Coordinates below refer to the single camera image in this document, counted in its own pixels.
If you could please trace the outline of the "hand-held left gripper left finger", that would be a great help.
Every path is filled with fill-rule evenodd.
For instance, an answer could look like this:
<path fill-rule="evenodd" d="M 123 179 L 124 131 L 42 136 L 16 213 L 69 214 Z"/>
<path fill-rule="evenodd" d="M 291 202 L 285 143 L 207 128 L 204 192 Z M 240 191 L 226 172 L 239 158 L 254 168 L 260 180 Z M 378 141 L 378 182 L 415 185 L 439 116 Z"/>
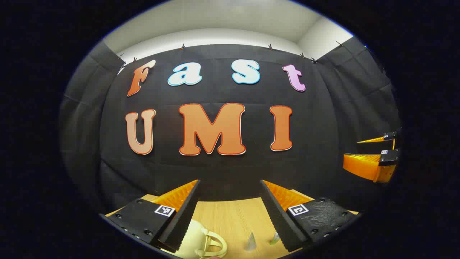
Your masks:
<path fill-rule="evenodd" d="M 153 201 L 137 198 L 100 218 L 143 246 L 176 252 L 200 199 L 200 183 L 194 180 Z"/>

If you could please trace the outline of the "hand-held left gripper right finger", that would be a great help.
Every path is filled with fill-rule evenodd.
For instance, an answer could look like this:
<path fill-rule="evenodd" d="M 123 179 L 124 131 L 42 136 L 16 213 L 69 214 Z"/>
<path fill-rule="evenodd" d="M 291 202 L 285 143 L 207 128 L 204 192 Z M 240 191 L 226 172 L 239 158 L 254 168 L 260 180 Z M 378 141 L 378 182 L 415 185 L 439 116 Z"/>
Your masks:
<path fill-rule="evenodd" d="M 346 230 L 360 218 L 329 198 L 309 198 L 260 180 L 260 197 L 283 246 L 312 249 Z"/>

